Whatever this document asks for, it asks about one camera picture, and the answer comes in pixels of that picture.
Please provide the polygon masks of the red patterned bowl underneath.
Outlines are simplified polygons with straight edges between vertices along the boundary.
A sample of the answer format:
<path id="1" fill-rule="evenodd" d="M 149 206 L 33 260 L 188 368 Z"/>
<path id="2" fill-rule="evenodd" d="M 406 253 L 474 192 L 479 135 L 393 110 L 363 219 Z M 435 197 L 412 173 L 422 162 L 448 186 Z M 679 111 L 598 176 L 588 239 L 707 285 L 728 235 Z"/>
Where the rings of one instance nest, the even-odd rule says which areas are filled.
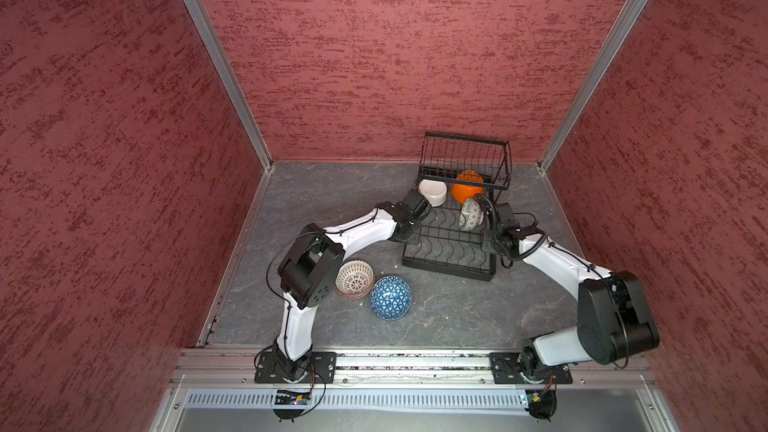
<path id="1" fill-rule="evenodd" d="M 361 260 L 345 262 L 335 279 L 336 290 L 350 300 L 365 297 L 372 290 L 374 283 L 373 267 Z"/>

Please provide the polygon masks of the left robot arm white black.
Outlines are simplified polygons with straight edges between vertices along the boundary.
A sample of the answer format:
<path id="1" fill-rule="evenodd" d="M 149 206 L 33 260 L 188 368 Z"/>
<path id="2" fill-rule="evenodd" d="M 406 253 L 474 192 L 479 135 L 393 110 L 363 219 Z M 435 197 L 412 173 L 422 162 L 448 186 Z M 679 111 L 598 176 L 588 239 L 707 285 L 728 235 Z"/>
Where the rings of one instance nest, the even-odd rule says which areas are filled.
<path id="1" fill-rule="evenodd" d="M 273 352 L 287 381 L 298 382 L 310 372 L 316 309 L 344 260 L 378 242 L 407 242 L 430 211 L 428 200 L 412 189 L 401 201 L 379 203 L 347 223 L 325 228 L 310 223 L 290 241 L 277 268 L 284 311 Z"/>

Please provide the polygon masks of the green patterned ceramic bowl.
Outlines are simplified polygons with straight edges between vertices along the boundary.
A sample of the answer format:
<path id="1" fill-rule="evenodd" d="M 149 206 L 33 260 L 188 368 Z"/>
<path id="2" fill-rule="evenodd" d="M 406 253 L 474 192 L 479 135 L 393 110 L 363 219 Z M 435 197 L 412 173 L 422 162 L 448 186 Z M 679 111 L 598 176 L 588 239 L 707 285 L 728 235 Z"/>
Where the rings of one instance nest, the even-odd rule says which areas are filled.
<path id="1" fill-rule="evenodd" d="M 459 216 L 459 229 L 472 231 L 482 224 L 484 212 L 481 205 L 474 198 L 467 198 L 462 205 Z"/>

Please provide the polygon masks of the orange plastic bowl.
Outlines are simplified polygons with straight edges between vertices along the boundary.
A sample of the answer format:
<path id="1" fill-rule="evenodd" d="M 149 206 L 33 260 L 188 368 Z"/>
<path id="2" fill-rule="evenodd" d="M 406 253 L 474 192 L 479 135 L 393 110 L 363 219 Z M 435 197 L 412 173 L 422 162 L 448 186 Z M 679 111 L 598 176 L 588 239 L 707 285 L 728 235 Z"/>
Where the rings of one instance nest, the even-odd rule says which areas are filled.
<path id="1" fill-rule="evenodd" d="M 456 176 L 456 182 L 450 188 L 450 195 L 461 205 L 467 199 L 473 199 L 484 193 L 484 179 L 475 171 L 465 170 Z"/>

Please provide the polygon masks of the white pink bowl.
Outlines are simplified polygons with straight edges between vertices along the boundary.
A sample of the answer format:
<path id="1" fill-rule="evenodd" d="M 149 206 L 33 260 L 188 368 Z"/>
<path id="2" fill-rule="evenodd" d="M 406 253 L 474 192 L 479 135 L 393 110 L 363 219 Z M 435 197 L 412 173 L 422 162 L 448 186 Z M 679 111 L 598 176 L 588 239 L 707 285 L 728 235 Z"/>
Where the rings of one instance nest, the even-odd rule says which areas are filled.
<path id="1" fill-rule="evenodd" d="M 446 201 L 448 187 L 442 181 L 422 179 L 419 182 L 418 191 L 432 207 L 439 207 Z"/>

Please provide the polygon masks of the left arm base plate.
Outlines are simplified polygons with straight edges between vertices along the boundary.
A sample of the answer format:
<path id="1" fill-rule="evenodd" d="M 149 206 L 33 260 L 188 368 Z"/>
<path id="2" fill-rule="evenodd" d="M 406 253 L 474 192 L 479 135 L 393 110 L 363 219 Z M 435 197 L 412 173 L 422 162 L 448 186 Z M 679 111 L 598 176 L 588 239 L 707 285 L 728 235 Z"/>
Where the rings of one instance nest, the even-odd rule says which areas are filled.
<path id="1" fill-rule="evenodd" d="M 331 384 L 338 355 L 335 352 L 308 352 L 291 361 L 280 350 L 268 350 L 255 359 L 257 384 Z"/>

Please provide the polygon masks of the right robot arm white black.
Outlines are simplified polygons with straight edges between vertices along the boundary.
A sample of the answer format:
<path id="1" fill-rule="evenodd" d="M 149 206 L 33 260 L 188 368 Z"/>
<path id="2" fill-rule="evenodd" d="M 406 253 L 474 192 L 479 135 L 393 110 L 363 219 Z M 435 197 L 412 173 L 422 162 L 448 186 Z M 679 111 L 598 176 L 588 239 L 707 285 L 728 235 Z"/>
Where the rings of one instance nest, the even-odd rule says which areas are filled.
<path id="1" fill-rule="evenodd" d="M 507 203 L 483 195 L 475 200 L 488 220 L 484 244 L 510 262 L 522 261 L 544 273 L 577 301 L 576 325 L 529 340 L 517 369 L 532 383 L 562 366 L 592 361 L 628 365 L 628 359 L 660 345 L 651 308 L 640 279 L 613 272 L 551 240 L 537 223 L 523 226 Z"/>

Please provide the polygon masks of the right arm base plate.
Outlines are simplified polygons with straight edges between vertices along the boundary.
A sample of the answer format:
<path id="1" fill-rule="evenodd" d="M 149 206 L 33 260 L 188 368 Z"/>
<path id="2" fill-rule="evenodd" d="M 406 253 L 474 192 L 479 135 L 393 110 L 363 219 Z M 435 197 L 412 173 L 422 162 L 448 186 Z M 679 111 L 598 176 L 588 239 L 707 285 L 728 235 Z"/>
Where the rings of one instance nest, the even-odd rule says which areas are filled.
<path id="1" fill-rule="evenodd" d="M 546 386 L 573 383 L 567 365 L 546 365 L 531 350 L 492 352 L 488 357 L 496 385 Z"/>

